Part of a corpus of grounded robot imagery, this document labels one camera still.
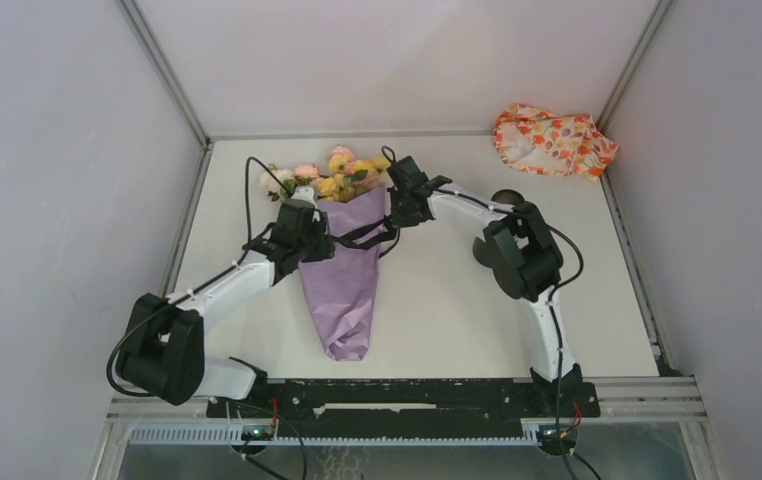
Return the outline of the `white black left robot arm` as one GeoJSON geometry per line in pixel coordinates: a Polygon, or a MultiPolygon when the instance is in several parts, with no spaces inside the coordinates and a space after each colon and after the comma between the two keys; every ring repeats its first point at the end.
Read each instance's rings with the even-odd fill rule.
{"type": "Polygon", "coordinates": [[[216,358],[206,334],[243,302],[294,273],[303,262],[332,258],[334,242],[316,196],[300,187],[277,218],[243,248],[239,259],[202,285],[169,297],[147,293],[134,304],[125,335],[113,348],[107,378],[119,393],[178,406],[196,397],[228,398],[247,417],[268,407],[264,372],[216,358]]]}

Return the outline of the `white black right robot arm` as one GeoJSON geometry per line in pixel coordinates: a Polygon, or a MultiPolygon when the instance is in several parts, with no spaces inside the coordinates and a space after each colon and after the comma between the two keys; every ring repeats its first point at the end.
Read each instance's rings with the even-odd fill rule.
{"type": "Polygon", "coordinates": [[[562,415],[574,403],[573,388],[583,382],[560,312],[559,291],[576,279],[561,279],[564,258],[555,238],[566,236],[515,191],[510,204],[486,200],[445,176],[428,177],[410,156],[394,160],[388,175],[393,225],[440,220],[463,227],[474,235],[476,261],[492,272],[505,295],[528,306],[536,406],[546,415],[562,415]]]}

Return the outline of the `flower bouquet purple paper wrap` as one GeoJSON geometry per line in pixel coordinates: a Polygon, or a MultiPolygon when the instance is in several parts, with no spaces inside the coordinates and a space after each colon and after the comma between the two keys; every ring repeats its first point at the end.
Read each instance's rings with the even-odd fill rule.
{"type": "MultiPolygon", "coordinates": [[[[313,164],[271,164],[259,183],[273,202],[312,186],[331,234],[339,236],[386,215],[389,167],[385,158],[360,159],[339,145],[329,153],[325,173],[313,164]]],[[[331,259],[299,266],[309,314],[325,354],[335,361],[361,361],[369,350],[380,251],[381,246],[361,251],[337,245],[331,259]]]]}

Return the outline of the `black ribbon with gold text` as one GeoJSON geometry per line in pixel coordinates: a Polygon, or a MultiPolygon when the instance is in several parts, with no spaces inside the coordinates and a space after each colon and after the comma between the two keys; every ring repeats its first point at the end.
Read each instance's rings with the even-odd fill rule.
{"type": "Polygon", "coordinates": [[[400,229],[393,223],[389,216],[356,228],[342,235],[330,234],[335,244],[352,250],[367,251],[385,242],[390,245],[382,249],[378,258],[387,256],[400,241],[400,229]]]}

